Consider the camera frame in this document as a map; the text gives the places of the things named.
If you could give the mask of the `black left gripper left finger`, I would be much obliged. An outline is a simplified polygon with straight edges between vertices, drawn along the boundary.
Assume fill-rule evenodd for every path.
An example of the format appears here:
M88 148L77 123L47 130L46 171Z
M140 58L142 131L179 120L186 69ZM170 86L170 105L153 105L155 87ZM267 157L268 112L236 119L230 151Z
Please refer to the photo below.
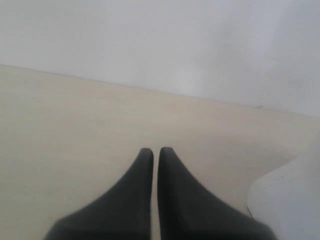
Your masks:
M106 193L59 219L46 240L149 240L153 152L142 148L130 168Z

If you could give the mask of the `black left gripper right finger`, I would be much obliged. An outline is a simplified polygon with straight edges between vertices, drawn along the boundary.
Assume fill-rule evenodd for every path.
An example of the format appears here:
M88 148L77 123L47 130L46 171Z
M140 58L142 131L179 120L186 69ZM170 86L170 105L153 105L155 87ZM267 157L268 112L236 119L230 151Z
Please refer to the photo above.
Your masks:
M159 153L157 202L163 240L274 239L269 227L202 186L171 147L163 147Z

